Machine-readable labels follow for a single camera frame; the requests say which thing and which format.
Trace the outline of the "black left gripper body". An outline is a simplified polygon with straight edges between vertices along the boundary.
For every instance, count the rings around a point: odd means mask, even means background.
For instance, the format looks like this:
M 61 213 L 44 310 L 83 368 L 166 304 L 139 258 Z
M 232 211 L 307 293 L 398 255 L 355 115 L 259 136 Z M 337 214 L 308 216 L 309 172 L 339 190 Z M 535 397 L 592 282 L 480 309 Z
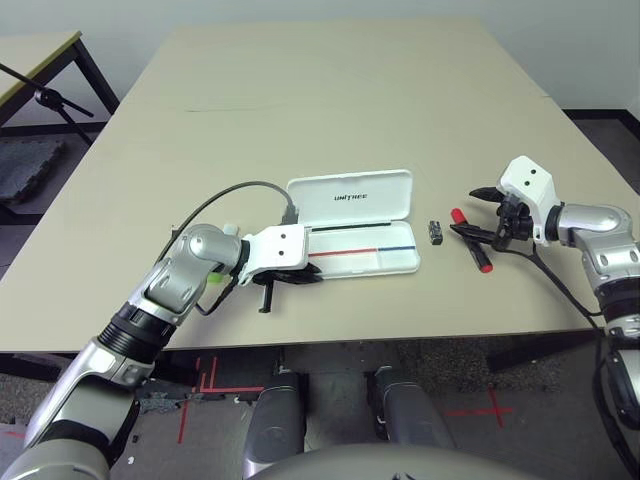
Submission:
M 259 312 L 262 314 L 268 314 L 271 312 L 273 293 L 275 282 L 279 280 L 279 273 L 276 271 L 264 271 L 255 275 L 252 281 L 264 288 L 262 305 L 259 308 Z

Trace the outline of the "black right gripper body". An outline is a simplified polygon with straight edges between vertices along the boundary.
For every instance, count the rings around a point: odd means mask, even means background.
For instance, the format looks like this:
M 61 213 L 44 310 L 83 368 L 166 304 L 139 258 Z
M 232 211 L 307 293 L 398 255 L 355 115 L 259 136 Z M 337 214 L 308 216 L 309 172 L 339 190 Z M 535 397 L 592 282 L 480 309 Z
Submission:
M 498 226 L 492 247 L 506 251 L 512 240 L 527 241 L 533 232 L 533 219 L 529 207 L 514 194 L 493 193 L 493 200 L 499 204 L 496 215 Z

